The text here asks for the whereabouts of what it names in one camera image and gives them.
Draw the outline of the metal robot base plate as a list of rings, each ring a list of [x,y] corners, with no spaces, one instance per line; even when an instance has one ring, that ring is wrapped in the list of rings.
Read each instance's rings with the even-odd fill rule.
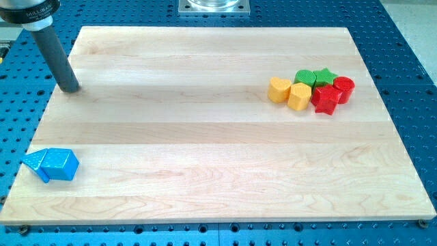
[[[245,16],[251,13],[249,0],[179,0],[180,16]]]

